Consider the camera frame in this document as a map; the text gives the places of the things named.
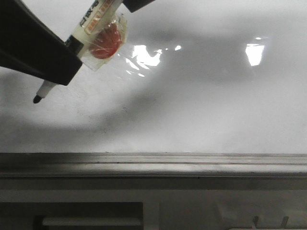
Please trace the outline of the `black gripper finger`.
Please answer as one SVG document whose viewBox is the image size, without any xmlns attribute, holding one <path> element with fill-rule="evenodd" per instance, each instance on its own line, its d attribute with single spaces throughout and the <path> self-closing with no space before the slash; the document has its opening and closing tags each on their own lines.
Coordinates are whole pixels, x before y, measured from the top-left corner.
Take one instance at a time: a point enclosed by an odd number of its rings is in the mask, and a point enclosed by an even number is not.
<svg viewBox="0 0 307 230">
<path fill-rule="evenodd" d="M 22 1 L 2 0 L 0 65 L 56 84 L 68 85 L 82 62 Z"/>
<path fill-rule="evenodd" d="M 123 4 L 131 13 L 133 13 L 152 3 L 153 1 L 154 0 L 123 0 Z"/>
</svg>

